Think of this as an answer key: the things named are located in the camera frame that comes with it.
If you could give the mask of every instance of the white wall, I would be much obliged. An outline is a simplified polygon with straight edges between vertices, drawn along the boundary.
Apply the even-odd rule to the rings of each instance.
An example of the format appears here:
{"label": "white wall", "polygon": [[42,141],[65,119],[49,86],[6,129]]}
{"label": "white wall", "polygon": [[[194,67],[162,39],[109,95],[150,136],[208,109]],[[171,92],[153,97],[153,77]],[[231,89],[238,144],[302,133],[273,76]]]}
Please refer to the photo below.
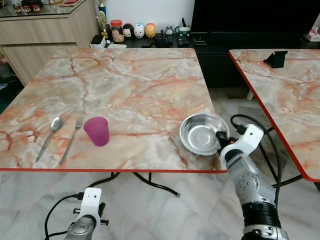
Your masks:
{"label": "white wall", "polygon": [[184,17],[191,25],[195,0],[106,0],[108,23],[120,19],[122,23],[154,23],[159,33],[165,26],[178,26]]}

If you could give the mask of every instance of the metal bowl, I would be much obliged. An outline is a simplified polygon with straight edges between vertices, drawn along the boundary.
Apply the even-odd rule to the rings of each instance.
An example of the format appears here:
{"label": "metal bowl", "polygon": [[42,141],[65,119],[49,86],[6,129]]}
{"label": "metal bowl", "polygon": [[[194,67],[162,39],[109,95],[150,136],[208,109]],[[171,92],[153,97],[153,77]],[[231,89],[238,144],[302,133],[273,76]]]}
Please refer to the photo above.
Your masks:
{"label": "metal bowl", "polygon": [[218,115],[198,112],[187,117],[180,127],[183,145],[192,153],[208,156],[220,148],[216,132],[224,131],[229,138],[230,132],[226,122]]}

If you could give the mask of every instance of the silver fork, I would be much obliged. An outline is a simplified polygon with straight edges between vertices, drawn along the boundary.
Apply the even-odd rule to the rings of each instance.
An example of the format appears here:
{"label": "silver fork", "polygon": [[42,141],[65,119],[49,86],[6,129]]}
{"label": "silver fork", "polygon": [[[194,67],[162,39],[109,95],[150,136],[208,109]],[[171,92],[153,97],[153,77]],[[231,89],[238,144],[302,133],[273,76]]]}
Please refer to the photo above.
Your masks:
{"label": "silver fork", "polygon": [[71,137],[71,139],[69,141],[68,147],[66,148],[66,150],[65,150],[65,152],[63,154],[63,157],[61,158],[60,164],[64,164],[64,162],[66,160],[66,157],[68,155],[69,149],[71,147],[71,144],[72,144],[72,142],[73,142],[73,140],[75,138],[76,130],[79,130],[82,127],[83,121],[84,121],[84,118],[82,116],[78,116],[77,117],[72,137]]}

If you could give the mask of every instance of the pink cup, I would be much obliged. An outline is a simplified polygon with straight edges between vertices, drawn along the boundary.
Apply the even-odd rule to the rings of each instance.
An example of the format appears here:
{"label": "pink cup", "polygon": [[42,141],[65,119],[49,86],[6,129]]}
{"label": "pink cup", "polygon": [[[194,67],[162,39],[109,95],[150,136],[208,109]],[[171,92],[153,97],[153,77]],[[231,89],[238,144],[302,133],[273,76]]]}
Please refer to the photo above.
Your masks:
{"label": "pink cup", "polygon": [[102,116],[90,118],[83,125],[83,129],[96,146],[104,146],[109,142],[108,121]]}

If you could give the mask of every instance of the spoon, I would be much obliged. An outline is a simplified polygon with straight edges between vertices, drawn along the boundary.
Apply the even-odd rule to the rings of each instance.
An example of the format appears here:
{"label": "spoon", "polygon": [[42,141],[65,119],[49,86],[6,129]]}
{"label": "spoon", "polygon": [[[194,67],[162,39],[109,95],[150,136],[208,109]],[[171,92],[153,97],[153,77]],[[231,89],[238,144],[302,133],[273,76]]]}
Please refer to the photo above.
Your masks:
{"label": "spoon", "polygon": [[41,148],[41,150],[39,152],[39,155],[36,158],[35,162],[38,162],[40,160],[40,158],[42,157],[42,155],[44,154],[44,152],[45,152],[45,150],[46,150],[46,148],[47,148],[47,146],[49,144],[51,135],[54,132],[58,131],[62,127],[63,124],[64,124],[64,121],[63,121],[62,117],[56,117],[53,120],[53,122],[51,123],[51,132],[49,133],[49,136],[46,138],[46,140],[45,140],[45,142],[44,142],[44,144],[43,144],[43,146],[42,146],[42,148]]}

